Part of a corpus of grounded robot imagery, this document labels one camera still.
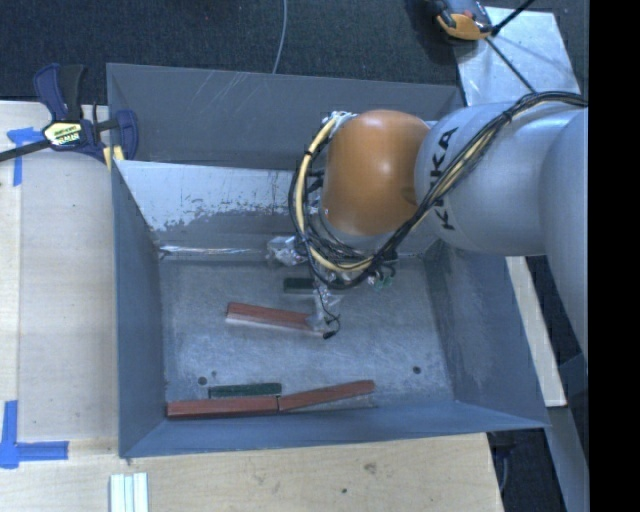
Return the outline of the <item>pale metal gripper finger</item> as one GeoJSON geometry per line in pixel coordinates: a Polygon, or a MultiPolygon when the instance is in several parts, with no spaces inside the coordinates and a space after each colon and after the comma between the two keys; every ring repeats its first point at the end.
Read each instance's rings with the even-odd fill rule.
{"type": "Polygon", "coordinates": [[[295,235],[276,236],[267,242],[267,257],[285,266],[298,266],[308,261],[295,235]]]}
{"type": "Polygon", "coordinates": [[[336,295],[325,285],[319,285],[313,292],[315,313],[310,317],[310,326],[320,333],[338,333],[341,328],[340,302],[336,295]]]}

